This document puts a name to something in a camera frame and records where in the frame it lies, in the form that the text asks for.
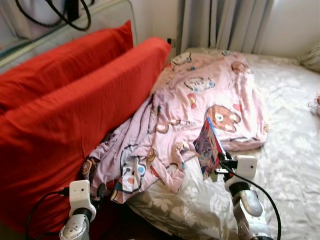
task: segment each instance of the black cable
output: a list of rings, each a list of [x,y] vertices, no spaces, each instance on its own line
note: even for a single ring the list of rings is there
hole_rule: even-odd
[[[25,222],[25,239],[26,240],[34,240],[33,238],[30,237],[29,235],[29,223],[31,220],[31,217],[33,216],[33,214],[35,213],[36,209],[39,207],[39,205],[43,202],[43,200],[45,200],[47,197],[51,196],[51,195],[63,195],[63,196],[69,196],[69,187],[65,187],[64,189],[60,190],[60,191],[53,191],[53,192],[49,192],[46,195],[44,195],[37,203],[36,205],[34,205],[34,207],[31,209],[31,212],[28,216],[28,218],[26,219]],[[41,234],[40,236],[38,236],[35,240],[40,240],[42,237],[44,236],[55,236],[55,235],[59,235],[59,232],[46,232]]]
[[[39,22],[37,20],[35,20],[33,17],[31,17],[30,15],[28,15],[24,9],[22,8],[19,0],[15,0],[15,3],[16,3],[16,6],[18,7],[19,11],[27,18],[29,19],[30,21],[40,25],[40,26],[43,26],[43,27],[46,27],[46,28],[52,28],[52,27],[56,27],[58,26],[61,21],[63,20],[66,24],[68,24],[69,26],[71,26],[72,28],[76,29],[76,30],[79,30],[79,31],[86,31],[90,28],[91,26],[91,15],[90,15],[90,11],[88,9],[88,6],[85,2],[85,0],[80,0],[80,2],[82,3],[83,5],[83,8],[85,10],[85,13],[86,13],[86,16],[87,16],[87,25],[85,27],[79,27],[79,26],[76,26],[74,25],[72,22],[70,22],[68,19],[65,18],[65,14],[66,14],[66,6],[64,6],[64,9],[63,9],[63,14],[61,14],[59,12],[59,10],[54,6],[54,4],[52,3],[52,0],[45,0],[48,5],[52,8],[52,10],[59,16],[59,20],[55,23],[52,23],[52,24],[46,24],[46,23],[42,23],[42,22]]]
[[[15,0],[15,4],[18,7],[19,11],[27,18],[29,19],[31,22],[34,22],[35,24],[38,24],[40,26],[46,27],[46,28],[53,28],[58,26],[61,22],[62,22],[62,18],[60,18],[58,21],[51,23],[51,24],[47,24],[47,23],[42,23],[40,21],[35,20],[33,17],[31,17],[30,15],[28,15],[24,9],[22,8],[19,0]],[[63,9],[63,15],[66,14],[66,8]]]
[[[59,10],[54,6],[54,4],[52,3],[52,0],[45,0],[49,6],[52,8],[52,10],[68,25],[70,25],[71,27],[73,27],[74,29],[77,29],[79,31],[86,31],[90,28],[91,26],[91,15],[90,15],[90,11],[88,9],[88,6],[85,2],[85,0],[80,0],[80,2],[82,3],[83,5],[83,8],[85,10],[85,13],[86,13],[86,17],[87,17],[87,20],[88,20],[88,23],[85,27],[79,27],[79,26],[76,26],[74,25],[72,22],[70,22],[68,19],[65,18],[64,15],[62,15]]]
[[[274,209],[274,212],[275,212],[275,215],[276,215],[276,220],[277,220],[277,222],[278,222],[278,233],[277,233],[276,239],[277,239],[277,240],[280,240],[280,238],[281,238],[281,219],[280,219],[280,214],[279,214],[279,212],[278,212],[278,209],[277,209],[277,206],[276,206],[275,202],[273,201],[273,199],[271,198],[271,196],[269,195],[269,193],[268,193],[266,190],[264,190],[261,186],[259,186],[258,184],[254,183],[253,181],[250,181],[249,179],[246,179],[245,177],[236,174],[234,171],[232,171],[230,168],[228,168],[228,167],[227,167],[226,165],[224,165],[223,163],[220,162],[219,164],[220,164],[223,168],[225,168],[229,173],[231,173],[231,174],[235,175],[236,177],[238,177],[238,178],[240,178],[240,179],[242,179],[242,180],[244,180],[244,181],[252,184],[253,186],[255,186],[256,188],[258,188],[259,190],[261,190],[261,191],[267,196],[267,198],[268,198],[269,201],[271,202],[271,205],[272,205],[272,207],[273,207],[273,209]]]

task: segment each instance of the grey floral sheet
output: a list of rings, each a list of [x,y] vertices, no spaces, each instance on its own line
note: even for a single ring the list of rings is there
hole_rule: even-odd
[[[219,55],[221,50],[190,48],[187,52]],[[233,154],[254,155],[254,181],[275,201],[282,221],[282,240],[320,239],[320,116],[308,102],[319,92],[320,76],[294,59],[245,54],[264,93],[269,110],[269,133],[263,147]],[[198,159],[186,162],[178,193],[161,180],[132,197],[128,204],[157,228],[186,240],[237,240],[231,196],[222,179],[203,181]],[[277,219],[262,192],[274,238]]]

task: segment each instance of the grey curtain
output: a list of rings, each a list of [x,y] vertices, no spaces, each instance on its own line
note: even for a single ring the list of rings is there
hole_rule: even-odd
[[[180,0],[177,54],[187,48],[259,51],[273,0]]]

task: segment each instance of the book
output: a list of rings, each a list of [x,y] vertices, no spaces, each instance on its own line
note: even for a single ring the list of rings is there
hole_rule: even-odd
[[[217,181],[215,169],[219,165],[218,154],[226,154],[217,132],[209,117],[204,121],[199,137],[193,142],[196,152],[199,154],[199,164],[203,179],[211,178]]]

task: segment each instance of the pillow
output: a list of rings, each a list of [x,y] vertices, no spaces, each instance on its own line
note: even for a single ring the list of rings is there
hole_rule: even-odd
[[[320,73],[320,44],[309,48],[303,56],[298,57],[300,65],[314,72]]]
[[[0,116],[0,219],[17,231],[46,193],[77,180],[85,157],[149,96],[170,46],[150,38],[83,78]],[[69,199],[46,199],[32,217],[33,237],[58,231]]]
[[[131,23],[83,36],[0,75],[0,114],[87,75],[133,48]]]

